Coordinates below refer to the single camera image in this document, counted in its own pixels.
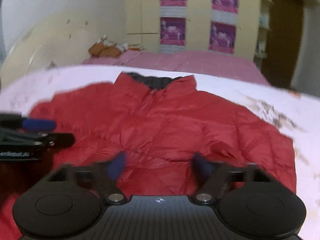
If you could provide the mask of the red puffer jacket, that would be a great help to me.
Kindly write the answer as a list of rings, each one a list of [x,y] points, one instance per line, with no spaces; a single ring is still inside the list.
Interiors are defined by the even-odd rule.
[[[152,89],[131,74],[39,102],[33,118],[51,119],[75,144],[31,167],[42,176],[64,163],[76,166],[126,153],[118,186],[126,195],[192,194],[196,152],[234,166],[257,163],[296,190],[293,142],[246,107],[196,89],[193,76]]]

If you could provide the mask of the cream round headboard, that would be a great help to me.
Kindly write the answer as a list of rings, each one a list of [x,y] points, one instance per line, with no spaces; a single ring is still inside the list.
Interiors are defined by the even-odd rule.
[[[1,67],[1,88],[38,70],[78,65],[105,33],[97,18],[60,13],[32,26],[10,49]]]

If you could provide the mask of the orange patterned pillow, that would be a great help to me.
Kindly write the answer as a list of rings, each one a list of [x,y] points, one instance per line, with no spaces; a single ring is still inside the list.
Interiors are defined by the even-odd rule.
[[[128,51],[129,46],[125,44],[117,44],[108,39],[106,35],[101,37],[95,44],[93,44],[88,53],[91,57],[111,57],[118,58],[124,52]]]

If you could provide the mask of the pink floral bed sheet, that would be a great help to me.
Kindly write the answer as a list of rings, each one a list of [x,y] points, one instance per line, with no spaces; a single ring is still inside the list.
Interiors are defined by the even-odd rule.
[[[55,93],[98,82],[114,82],[122,72],[177,77],[177,72],[123,66],[81,65],[41,70],[1,91],[1,110],[27,114]],[[217,76],[195,74],[197,88],[250,109],[267,122],[280,118],[280,132],[293,139],[297,194],[307,209],[302,239],[319,239],[319,98]]]

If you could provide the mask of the pink checkered mattress cover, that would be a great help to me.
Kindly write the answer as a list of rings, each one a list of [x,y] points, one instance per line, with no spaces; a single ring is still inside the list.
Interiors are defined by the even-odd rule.
[[[129,50],[118,58],[90,57],[84,61],[84,64],[206,74],[266,86],[270,84],[252,61],[212,51],[180,51],[174,54],[160,54]]]

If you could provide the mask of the lower right purple poster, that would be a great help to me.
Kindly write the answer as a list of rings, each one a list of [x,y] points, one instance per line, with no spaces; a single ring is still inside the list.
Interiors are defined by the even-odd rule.
[[[236,26],[211,22],[209,50],[224,54],[234,54]]]

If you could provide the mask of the lower left purple poster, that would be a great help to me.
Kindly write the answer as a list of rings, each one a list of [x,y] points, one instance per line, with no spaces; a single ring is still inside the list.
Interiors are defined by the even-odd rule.
[[[160,44],[185,46],[186,18],[160,18]]]

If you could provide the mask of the cream wardrobe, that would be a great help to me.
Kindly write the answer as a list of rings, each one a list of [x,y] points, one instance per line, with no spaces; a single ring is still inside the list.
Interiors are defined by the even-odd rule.
[[[160,1],[125,0],[126,32],[129,43],[146,51],[160,51]],[[239,0],[234,55],[252,60],[258,38],[260,0]],[[211,0],[187,0],[186,49],[209,48],[212,21]]]

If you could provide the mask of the brown wooden door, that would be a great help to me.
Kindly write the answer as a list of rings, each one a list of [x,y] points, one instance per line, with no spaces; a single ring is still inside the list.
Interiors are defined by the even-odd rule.
[[[290,88],[302,40],[304,7],[302,0],[272,0],[266,54],[261,73],[279,88]]]

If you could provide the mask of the corner open shelf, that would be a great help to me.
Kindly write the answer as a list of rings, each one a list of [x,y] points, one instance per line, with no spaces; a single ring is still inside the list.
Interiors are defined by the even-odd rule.
[[[259,70],[261,70],[263,60],[267,58],[266,44],[268,32],[271,30],[269,26],[270,9],[273,5],[272,0],[260,0],[260,15],[258,38],[255,48],[254,62]]]

